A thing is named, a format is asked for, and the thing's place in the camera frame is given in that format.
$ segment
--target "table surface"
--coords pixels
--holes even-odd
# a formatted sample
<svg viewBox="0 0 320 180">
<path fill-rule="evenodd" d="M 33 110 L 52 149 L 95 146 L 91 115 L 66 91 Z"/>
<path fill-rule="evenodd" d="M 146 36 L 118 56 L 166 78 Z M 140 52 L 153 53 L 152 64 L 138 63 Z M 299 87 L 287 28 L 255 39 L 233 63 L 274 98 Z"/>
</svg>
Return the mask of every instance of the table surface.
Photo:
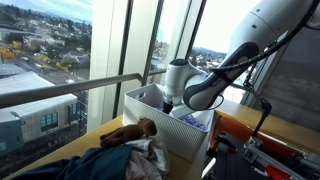
<svg viewBox="0 0 320 180">
<path fill-rule="evenodd" d="M 261 112 L 228 100 L 224 101 L 224 103 L 216 110 L 216 113 L 224 116 L 234 117 L 250 127 L 255 127 L 261 117 Z M 72 156 L 81 156 L 87 151 L 87 149 L 91 147 L 99 147 L 100 135 L 113 131 L 121 126 L 123 126 L 122 115 L 52 152 L 51 154 L 35 161 L 34 163 L 31 163 L 7 178 L 10 179 L 17 174 L 52 161 L 57 161 L 64 158 L 68 159 Z M 267 117 L 261 127 L 261 131 L 279 140 L 320 154 L 320 141 L 317 140 L 317 137 L 320 137 L 320 133 L 318 132 L 311 131 L 274 116 Z M 209 135 L 206 137 L 204 142 L 208 142 L 208 137 Z M 207 143 L 203 143 L 193 163 L 180 158 L 174 153 L 169 152 L 169 179 L 201 179 L 200 177 L 202 174 L 206 147 Z"/>
</svg>

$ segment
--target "handrail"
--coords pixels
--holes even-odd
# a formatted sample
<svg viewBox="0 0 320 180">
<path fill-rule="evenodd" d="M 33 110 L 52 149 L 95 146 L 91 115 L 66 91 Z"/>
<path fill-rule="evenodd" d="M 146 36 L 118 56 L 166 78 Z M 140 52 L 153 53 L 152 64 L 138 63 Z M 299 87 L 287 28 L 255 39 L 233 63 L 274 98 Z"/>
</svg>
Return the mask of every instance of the handrail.
<svg viewBox="0 0 320 180">
<path fill-rule="evenodd" d="M 133 73 L 108 78 L 88 80 L 84 82 L 75 82 L 71 84 L 61 84 L 25 91 L 0 94 L 0 108 L 11 107 L 19 104 L 38 101 L 69 93 L 75 93 L 87 89 L 107 86 L 134 79 L 138 79 L 140 82 L 142 82 L 142 76 L 139 73 Z"/>
</svg>

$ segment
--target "white box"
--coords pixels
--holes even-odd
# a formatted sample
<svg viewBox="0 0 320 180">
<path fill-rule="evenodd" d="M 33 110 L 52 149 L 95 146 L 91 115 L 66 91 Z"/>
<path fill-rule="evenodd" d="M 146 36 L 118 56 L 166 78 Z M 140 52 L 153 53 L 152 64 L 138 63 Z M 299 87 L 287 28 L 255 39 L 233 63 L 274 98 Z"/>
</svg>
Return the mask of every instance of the white box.
<svg viewBox="0 0 320 180">
<path fill-rule="evenodd" d="M 211 130 L 214 111 L 192 114 L 205 125 L 205 130 L 200 130 L 155 109 L 163 106 L 162 89 L 163 87 L 158 84 L 150 84 L 125 93 L 122 124 L 136 124 L 140 116 L 154 120 L 158 130 L 156 138 L 164 142 L 171 152 L 188 161 L 193 161 L 207 133 Z"/>
</svg>

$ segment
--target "stuffed toy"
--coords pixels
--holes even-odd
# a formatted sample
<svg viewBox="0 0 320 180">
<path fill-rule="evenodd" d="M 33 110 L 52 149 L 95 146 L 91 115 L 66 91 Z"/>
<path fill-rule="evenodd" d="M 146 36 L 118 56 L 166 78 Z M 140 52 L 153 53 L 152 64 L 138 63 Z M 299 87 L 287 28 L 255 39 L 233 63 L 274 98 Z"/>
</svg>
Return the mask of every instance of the stuffed toy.
<svg viewBox="0 0 320 180">
<path fill-rule="evenodd" d="M 100 146 L 111 148 L 128 141 L 140 139 L 143 135 L 149 137 L 156 134 L 157 128 L 155 123 L 151 119 L 140 117 L 137 124 L 127 125 L 100 136 Z"/>
</svg>

